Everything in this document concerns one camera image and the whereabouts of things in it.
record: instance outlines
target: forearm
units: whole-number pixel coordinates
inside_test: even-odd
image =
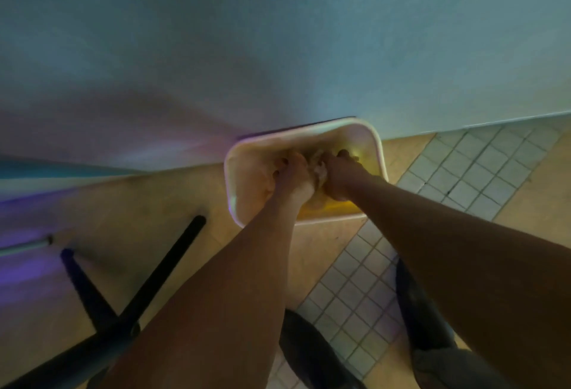
[[[379,178],[348,192],[471,348],[524,385],[569,383],[570,250]]]
[[[270,199],[183,284],[103,386],[264,387],[282,326],[298,211],[296,204]]]

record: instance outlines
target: black metal stand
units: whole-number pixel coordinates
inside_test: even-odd
[[[94,389],[109,365],[139,334],[139,318],[206,224],[196,216],[161,263],[153,270],[125,310],[118,316],[73,258],[71,249],[62,262],[97,333],[4,386],[4,389],[75,389],[87,379]]]

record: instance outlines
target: person's left hand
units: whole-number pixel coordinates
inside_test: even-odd
[[[301,153],[292,151],[276,167],[276,188],[272,197],[301,207],[315,193],[317,184],[317,177],[309,170],[307,160]]]

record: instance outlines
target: shoe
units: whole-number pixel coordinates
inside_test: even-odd
[[[454,331],[416,283],[402,259],[396,265],[396,297],[411,351],[457,348]]]
[[[365,389],[319,331],[290,310],[285,310],[280,347],[292,371],[308,389]]]

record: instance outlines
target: pants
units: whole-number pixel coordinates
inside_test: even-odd
[[[415,350],[412,368],[421,389],[514,389],[496,370],[469,350]]]

